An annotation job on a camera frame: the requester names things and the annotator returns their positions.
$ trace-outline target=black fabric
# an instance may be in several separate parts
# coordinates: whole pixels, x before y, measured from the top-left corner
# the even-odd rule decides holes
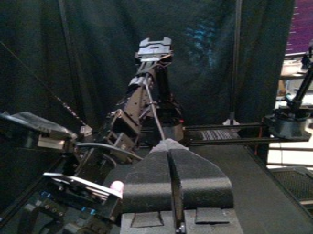
[[[259,121],[274,107],[291,7],[293,0],[243,1],[235,95],[239,122]],[[83,110],[80,115],[95,129],[135,75],[132,57],[145,37],[172,38],[170,85],[184,108],[186,123],[222,123],[227,119],[235,0],[4,0],[0,28],[2,43],[72,109]],[[2,45],[0,66],[0,112],[28,111],[76,132],[79,122]],[[77,106],[79,92],[83,106]]]

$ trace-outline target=dark backdrop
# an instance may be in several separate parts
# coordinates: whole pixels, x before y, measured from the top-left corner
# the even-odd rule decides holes
[[[293,0],[243,1],[235,95],[239,122],[259,121],[274,107],[291,7]],[[99,127],[125,91],[135,75],[133,54],[145,37],[167,36],[174,41],[168,75],[186,123],[227,119],[235,0],[6,0],[0,2],[0,11],[2,43],[91,127]],[[77,121],[2,45],[0,66],[0,112],[28,111],[76,131]],[[32,152],[28,157],[38,156],[37,161],[21,165],[22,153],[16,151],[0,154],[1,183],[12,169],[26,179],[0,185],[6,186],[1,207],[54,160],[45,155],[40,159],[40,153]]]

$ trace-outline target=wire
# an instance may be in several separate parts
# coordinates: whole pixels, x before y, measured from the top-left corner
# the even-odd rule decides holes
[[[145,82],[144,85],[145,85],[147,94],[148,94],[148,96],[149,96],[149,107],[151,107],[151,112],[152,112],[153,120],[155,120],[157,129],[159,129],[159,133],[160,133],[160,136],[161,136],[161,140],[164,140],[163,129],[161,129],[161,125],[160,125],[160,120],[159,120],[159,118],[157,118],[156,109],[155,109],[155,106],[153,106],[153,101],[152,101],[152,98],[151,98],[148,83]]]
[[[5,50],[8,51],[8,53],[12,55],[12,57],[20,62],[20,64],[22,65],[22,67],[26,69],[26,71],[29,72],[29,74],[33,76],[33,78],[36,79],[36,81],[38,82],[38,84],[41,85],[41,87],[45,89],[45,91],[48,92],[48,94],[50,95],[50,97],[63,105],[64,109],[67,110],[67,112],[69,112],[69,114],[75,117],[75,119],[85,126],[87,123],[79,118],[79,116],[76,115],[76,113],[73,112],[72,108],[67,105],[67,103],[61,100],[61,98],[59,98],[53,91],[50,90],[50,88],[48,87],[48,85],[44,83],[44,81],[36,76],[36,74],[33,73],[33,71],[30,70],[30,68],[24,64],[24,62],[21,61],[21,59],[17,57],[17,55],[13,53],[13,51],[6,47],[5,43],[2,41],[0,41],[0,44],[2,45],[2,47],[5,48]]]
[[[93,148],[104,148],[112,151],[116,151],[119,153],[127,154],[128,156],[131,156],[133,159],[136,160],[141,160],[141,157],[139,157],[137,155],[132,154],[128,151],[121,150],[120,148],[109,145],[109,144],[100,144],[100,143],[76,143],[76,147],[93,147]]]

